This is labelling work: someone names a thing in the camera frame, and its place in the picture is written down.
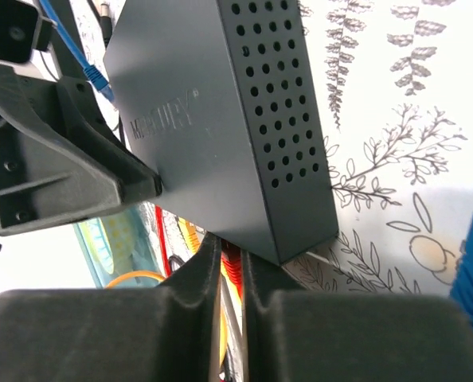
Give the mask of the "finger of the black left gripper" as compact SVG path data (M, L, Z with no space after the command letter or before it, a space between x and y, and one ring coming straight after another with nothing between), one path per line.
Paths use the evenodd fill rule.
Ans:
M106 124L92 87L0 64L0 235L111 215L162 192Z

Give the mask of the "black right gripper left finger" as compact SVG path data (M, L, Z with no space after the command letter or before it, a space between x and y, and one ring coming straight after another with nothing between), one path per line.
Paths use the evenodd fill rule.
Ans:
M221 240L153 288L0 294L0 381L216 381Z

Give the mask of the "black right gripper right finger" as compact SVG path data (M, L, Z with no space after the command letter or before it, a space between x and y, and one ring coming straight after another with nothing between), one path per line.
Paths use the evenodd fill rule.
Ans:
M247 381L473 381L473 332L450 300L305 290L241 262Z

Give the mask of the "dark grey network switch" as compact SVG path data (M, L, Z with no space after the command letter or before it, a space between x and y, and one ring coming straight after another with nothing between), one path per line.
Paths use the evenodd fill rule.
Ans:
M158 205L283 264L338 234L294 1L127 1L104 57Z

